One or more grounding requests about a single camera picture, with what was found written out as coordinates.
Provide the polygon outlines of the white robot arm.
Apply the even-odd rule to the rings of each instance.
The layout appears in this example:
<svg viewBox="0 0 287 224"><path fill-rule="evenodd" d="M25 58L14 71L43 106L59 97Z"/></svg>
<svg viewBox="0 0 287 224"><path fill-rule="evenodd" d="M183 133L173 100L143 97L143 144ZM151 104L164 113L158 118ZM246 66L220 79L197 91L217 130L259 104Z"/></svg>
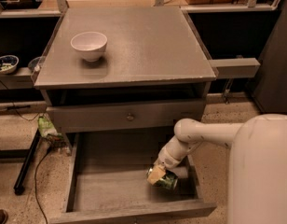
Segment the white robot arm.
<svg viewBox="0 0 287 224"><path fill-rule="evenodd" d="M171 170L204 142L230 146L227 224L287 224L287 115L244 123L181 119L149 169L148 182L174 189Z"/></svg>

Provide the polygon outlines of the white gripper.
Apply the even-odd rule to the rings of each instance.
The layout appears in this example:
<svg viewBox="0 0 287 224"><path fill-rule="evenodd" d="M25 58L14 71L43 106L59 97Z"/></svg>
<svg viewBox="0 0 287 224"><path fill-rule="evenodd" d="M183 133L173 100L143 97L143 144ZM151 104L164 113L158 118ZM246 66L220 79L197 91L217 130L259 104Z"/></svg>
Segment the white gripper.
<svg viewBox="0 0 287 224"><path fill-rule="evenodd" d="M181 160L182 155L178 149L167 144L159 151L154 166L147 171L147 181L151 185L156 184L166 174L165 169L175 168Z"/></svg>

